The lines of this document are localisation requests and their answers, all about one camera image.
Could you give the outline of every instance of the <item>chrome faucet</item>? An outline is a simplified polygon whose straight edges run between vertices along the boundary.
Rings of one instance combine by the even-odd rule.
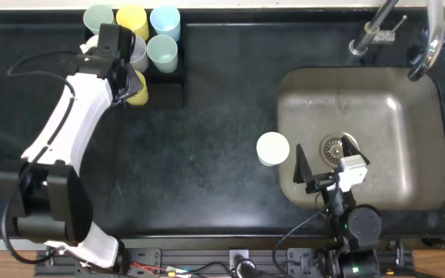
[[[403,16],[396,27],[391,31],[381,31],[380,25],[387,15],[394,9],[398,0],[387,0],[377,11],[373,20],[367,22],[357,39],[349,43],[349,51],[355,56],[363,56],[367,53],[371,43],[392,43],[395,39],[395,31],[406,19]],[[412,81],[419,80],[433,66],[444,39],[444,12],[441,0],[426,0],[427,15],[429,18],[429,40],[423,56],[421,56],[408,73],[408,78]]]

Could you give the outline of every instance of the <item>sink drain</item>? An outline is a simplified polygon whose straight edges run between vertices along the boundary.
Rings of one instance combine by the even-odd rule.
[[[358,148],[358,143],[350,134],[337,132],[329,134],[321,142],[321,156],[324,162],[335,168],[338,166],[339,160],[343,158],[343,143],[341,137],[346,136]]]

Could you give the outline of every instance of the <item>faucet spout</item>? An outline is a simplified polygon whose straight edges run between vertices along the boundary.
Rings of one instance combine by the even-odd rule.
[[[408,78],[417,81],[424,76],[436,62],[444,41],[444,11],[441,0],[426,0],[429,18],[429,40],[425,53],[408,73]]]

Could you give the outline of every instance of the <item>sink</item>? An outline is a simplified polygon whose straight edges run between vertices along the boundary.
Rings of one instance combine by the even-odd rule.
[[[352,188],[358,204],[393,210],[444,204],[439,94],[429,77],[412,82],[407,73],[401,68],[317,68],[284,77],[278,129],[291,152],[279,176],[293,203],[311,209],[315,198],[305,192],[305,184],[293,183],[296,145],[303,147],[313,174],[325,173],[341,158],[339,138],[346,135],[371,162],[363,183]]]

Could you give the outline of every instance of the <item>countertop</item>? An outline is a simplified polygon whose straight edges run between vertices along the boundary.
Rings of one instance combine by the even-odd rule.
[[[317,66],[407,67],[420,43],[425,12],[409,16],[391,46],[372,46],[359,61],[347,45],[373,11],[231,10],[182,12],[185,106],[114,108],[94,131],[80,177],[93,220],[113,236],[278,235],[314,213],[288,201],[277,167],[257,159],[258,137],[277,130],[277,88],[291,70]],[[51,49],[78,49],[80,11],[0,12],[0,163],[18,158],[41,131],[63,85],[10,80],[16,60]],[[32,68],[64,75],[66,57]],[[445,121],[445,50],[430,76]],[[0,201],[0,218],[3,204]],[[445,206],[428,212],[382,212],[385,236],[445,236]],[[327,236],[315,219],[300,232]]]

